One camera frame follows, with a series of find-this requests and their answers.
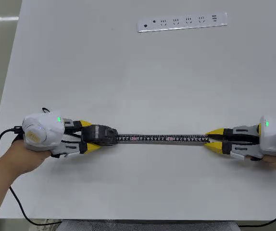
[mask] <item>measuring tape markings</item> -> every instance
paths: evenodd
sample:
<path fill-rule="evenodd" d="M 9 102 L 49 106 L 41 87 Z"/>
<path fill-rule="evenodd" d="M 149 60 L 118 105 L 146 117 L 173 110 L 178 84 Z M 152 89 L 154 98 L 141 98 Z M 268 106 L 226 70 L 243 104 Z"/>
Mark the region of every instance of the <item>measuring tape markings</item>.
<path fill-rule="evenodd" d="M 202 142 L 208 143 L 206 135 L 138 135 L 138 134 L 119 134 L 118 142 Z"/>

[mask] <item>power strip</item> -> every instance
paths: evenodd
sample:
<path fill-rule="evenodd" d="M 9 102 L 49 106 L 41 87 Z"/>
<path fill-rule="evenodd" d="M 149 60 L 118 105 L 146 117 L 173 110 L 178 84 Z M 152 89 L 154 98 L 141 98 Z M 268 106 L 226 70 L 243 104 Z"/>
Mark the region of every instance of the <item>power strip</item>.
<path fill-rule="evenodd" d="M 183 16 L 156 17 L 139 20 L 138 32 L 180 30 L 200 27 L 226 26 L 227 13 L 188 14 Z"/>

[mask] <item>white tabletop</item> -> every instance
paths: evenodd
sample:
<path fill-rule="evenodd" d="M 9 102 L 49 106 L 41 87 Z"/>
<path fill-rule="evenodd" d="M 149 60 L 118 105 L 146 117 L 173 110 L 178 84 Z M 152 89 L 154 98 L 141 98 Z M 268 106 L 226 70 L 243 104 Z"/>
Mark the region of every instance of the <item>white tabletop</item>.
<path fill-rule="evenodd" d="M 136 32 L 142 18 L 213 11 L 227 12 L 228 26 Z M 43 106 L 119 133 L 204 134 L 276 117 L 276 1 L 24 0 L 0 133 Z M 119 144 L 49 158 L 13 188 L 32 218 L 276 216 L 275 171 L 203 147 Z M 21 217 L 8 193 L 0 218 Z"/>

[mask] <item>tape measure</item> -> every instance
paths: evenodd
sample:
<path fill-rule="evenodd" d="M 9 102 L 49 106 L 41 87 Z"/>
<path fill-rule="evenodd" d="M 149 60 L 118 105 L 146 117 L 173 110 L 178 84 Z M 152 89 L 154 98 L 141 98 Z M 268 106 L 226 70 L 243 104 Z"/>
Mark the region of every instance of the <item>tape measure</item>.
<path fill-rule="evenodd" d="M 138 135 L 118 134 L 118 143 L 156 143 L 156 144 L 205 144 L 209 143 L 206 135 Z"/>
<path fill-rule="evenodd" d="M 83 127 L 81 135 L 83 141 L 101 146 L 111 146 L 118 143 L 204 145 L 210 142 L 207 135 L 119 134 L 116 129 L 105 125 Z"/>

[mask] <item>wrist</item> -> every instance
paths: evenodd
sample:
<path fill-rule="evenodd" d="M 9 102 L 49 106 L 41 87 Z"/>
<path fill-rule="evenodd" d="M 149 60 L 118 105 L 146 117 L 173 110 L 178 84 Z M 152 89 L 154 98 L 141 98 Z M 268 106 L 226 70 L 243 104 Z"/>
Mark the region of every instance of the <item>wrist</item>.
<path fill-rule="evenodd" d="M 22 175 L 20 169 L 18 169 L 17 166 L 7 158 L 7 156 L 2 156 L 0 158 L 0 166 L 2 171 L 13 179 L 13 181 Z"/>

